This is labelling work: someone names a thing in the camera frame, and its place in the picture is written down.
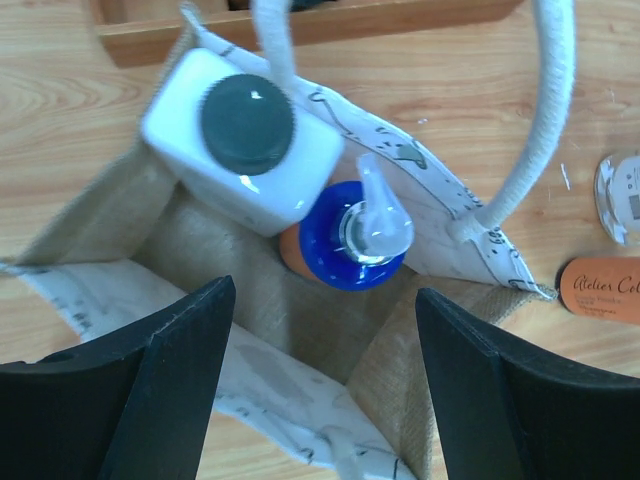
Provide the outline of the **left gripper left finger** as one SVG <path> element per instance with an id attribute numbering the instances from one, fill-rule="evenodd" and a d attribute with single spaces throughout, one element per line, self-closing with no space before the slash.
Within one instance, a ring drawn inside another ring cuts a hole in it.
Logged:
<path id="1" fill-rule="evenodd" d="M 5 479 L 193 479 L 236 289 L 216 279 L 35 363 L 1 368 Z"/>

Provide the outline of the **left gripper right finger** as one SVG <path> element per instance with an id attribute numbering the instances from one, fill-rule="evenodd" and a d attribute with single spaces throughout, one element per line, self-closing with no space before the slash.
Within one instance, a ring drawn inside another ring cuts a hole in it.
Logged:
<path id="1" fill-rule="evenodd" d="M 415 311 L 449 478 L 638 478 L 638 379 L 538 347 L 431 288 Z"/>

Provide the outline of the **blue spray bottle orange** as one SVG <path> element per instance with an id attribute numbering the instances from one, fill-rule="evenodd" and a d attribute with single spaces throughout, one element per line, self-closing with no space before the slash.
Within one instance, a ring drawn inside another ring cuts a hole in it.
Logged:
<path id="1" fill-rule="evenodd" d="M 575 257 L 558 271 L 556 288 L 575 315 L 639 324 L 638 257 Z"/>

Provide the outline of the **white bottle grey cap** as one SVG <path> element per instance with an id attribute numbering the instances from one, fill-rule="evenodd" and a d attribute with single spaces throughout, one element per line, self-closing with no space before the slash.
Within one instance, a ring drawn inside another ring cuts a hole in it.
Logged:
<path id="1" fill-rule="evenodd" d="M 308 214 L 345 149 L 270 80 L 205 48 L 182 57 L 140 129 L 194 197 L 265 237 Z"/>

